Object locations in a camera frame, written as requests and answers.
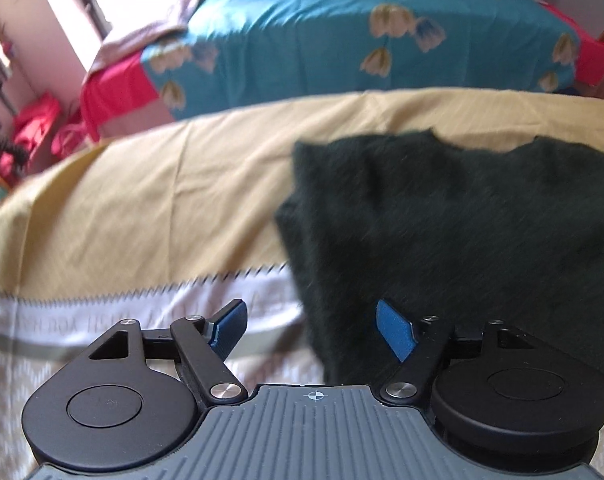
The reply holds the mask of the dark green knit sweater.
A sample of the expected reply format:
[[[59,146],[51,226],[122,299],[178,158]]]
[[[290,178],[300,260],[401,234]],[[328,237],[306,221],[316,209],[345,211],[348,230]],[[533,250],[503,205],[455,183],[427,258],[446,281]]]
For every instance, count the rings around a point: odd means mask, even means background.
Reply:
[[[549,138],[469,150],[423,131],[299,142],[292,169],[275,217],[327,382],[395,370],[380,300],[467,337],[501,320],[604,374],[604,153]]]

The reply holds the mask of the blue floral bed sheet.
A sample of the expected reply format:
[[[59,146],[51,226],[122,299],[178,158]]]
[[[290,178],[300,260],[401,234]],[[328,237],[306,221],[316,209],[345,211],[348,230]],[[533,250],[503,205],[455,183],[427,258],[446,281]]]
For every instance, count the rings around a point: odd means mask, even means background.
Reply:
[[[579,47],[534,0],[201,0],[142,67],[183,119],[367,90],[555,92],[574,82]]]

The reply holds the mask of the red bag pile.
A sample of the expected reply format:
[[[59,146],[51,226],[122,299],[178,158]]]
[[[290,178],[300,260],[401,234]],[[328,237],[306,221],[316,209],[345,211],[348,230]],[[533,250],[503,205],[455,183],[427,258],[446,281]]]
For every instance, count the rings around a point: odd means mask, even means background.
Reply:
[[[14,118],[14,134],[10,140],[29,155],[22,168],[14,166],[14,158],[9,154],[0,158],[0,175],[10,185],[15,185],[25,176],[89,148],[95,138],[79,108],[67,114],[61,102],[52,93],[45,92]]]

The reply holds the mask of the beige patterned bed cover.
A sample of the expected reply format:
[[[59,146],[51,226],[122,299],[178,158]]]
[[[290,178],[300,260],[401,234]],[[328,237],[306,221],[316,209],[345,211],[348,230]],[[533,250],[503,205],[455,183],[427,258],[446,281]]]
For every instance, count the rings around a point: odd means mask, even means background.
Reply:
[[[314,96],[174,122],[101,143],[0,203],[0,479],[35,466],[29,396],[123,318],[160,328],[241,298],[228,365],[248,387],[318,384],[274,213],[297,140],[433,129],[507,151],[536,136],[604,151],[604,100],[427,89]]]

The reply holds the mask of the pink grey blanket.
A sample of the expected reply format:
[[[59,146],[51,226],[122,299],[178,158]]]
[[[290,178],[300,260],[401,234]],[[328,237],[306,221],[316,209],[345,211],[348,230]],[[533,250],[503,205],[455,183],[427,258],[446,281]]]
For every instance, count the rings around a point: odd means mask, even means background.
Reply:
[[[162,37],[174,32],[183,32],[187,29],[200,1],[174,0],[170,3],[158,3],[142,10],[142,14],[137,18],[114,26],[102,41],[87,74],[104,70]]]

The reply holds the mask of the red bedding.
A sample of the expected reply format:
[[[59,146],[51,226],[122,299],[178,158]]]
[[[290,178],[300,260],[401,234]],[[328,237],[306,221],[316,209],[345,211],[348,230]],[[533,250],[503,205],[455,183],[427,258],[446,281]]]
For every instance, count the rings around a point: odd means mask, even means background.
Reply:
[[[130,136],[174,122],[142,66],[142,50],[90,72],[81,88],[80,109],[93,141]]]

